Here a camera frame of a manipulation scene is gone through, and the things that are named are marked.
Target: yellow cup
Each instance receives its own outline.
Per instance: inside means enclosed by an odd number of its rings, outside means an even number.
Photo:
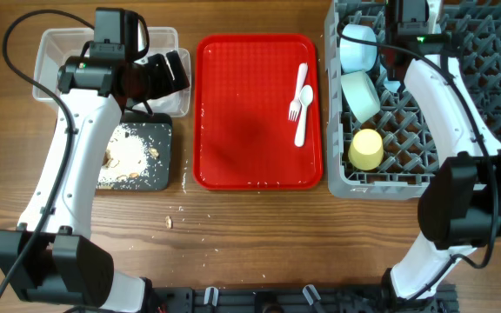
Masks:
[[[351,141],[349,160],[360,170],[374,170],[382,162],[382,137],[375,130],[361,130]]]

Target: black metal base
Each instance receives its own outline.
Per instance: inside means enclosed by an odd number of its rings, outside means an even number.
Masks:
[[[346,286],[341,289],[318,289],[320,304],[326,313],[389,313],[383,289],[379,285]],[[275,297],[284,313],[316,312],[306,301],[301,289],[294,290],[220,290],[217,306],[204,304],[204,290],[189,288],[156,288],[161,301],[157,313],[263,313],[272,312]],[[436,297],[422,309],[397,312],[458,313],[455,285],[438,288]]]

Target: clear plastic bin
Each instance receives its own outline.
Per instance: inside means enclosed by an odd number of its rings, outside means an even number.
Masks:
[[[177,50],[181,57],[185,72],[190,81],[189,51],[178,48],[177,31],[171,27],[149,27],[150,50],[148,56],[156,53],[165,54]],[[68,57],[80,55],[84,43],[94,38],[94,30],[89,28],[49,29],[42,35],[38,49],[34,80],[60,96],[57,89],[57,71]],[[40,102],[47,103],[57,110],[57,105],[40,89],[33,87],[32,96]],[[171,117],[184,117],[189,112],[190,88],[173,95],[148,102],[155,112],[167,113]],[[135,107],[144,110],[142,104]]]

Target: plastic spoon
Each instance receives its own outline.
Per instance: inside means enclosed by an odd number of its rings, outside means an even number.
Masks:
[[[304,133],[306,131],[306,113],[309,105],[312,103],[312,99],[314,98],[314,92],[312,91],[312,87],[310,85],[306,85],[301,90],[301,94],[299,95],[299,101],[303,106],[301,108],[301,117],[299,118],[299,124],[297,126],[297,134],[295,134],[295,145],[297,147],[303,147],[304,145]]]

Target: wooden table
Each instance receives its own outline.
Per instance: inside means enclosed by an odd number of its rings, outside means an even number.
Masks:
[[[3,62],[1,42],[9,24],[31,10],[55,8],[93,21],[98,5],[144,15],[148,25],[171,26],[194,65],[197,45],[215,33],[302,33],[320,58],[322,125],[327,122],[324,18],[328,1],[133,1],[0,0],[0,229],[12,229],[24,210],[46,158],[55,114],[32,98],[30,85]],[[40,16],[21,24],[10,39],[10,58],[33,73],[40,37],[48,28],[80,27],[65,17]],[[302,192],[209,192],[186,170],[191,160],[193,112],[175,119],[170,187],[158,193],[98,192],[92,240],[108,250],[118,269],[146,276],[156,286],[272,287],[306,283],[377,283],[417,236],[417,201],[375,202],[335,198],[327,176]],[[174,228],[164,219],[171,216]],[[482,251],[476,254],[479,259]],[[0,281],[3,274],[0,270]],[[447,278],[458,285],[463,312],[501,312],[501,239],[491,265],[460,264]],[[1,312],[62,312],[64,306],[21,303],[8,289]]]

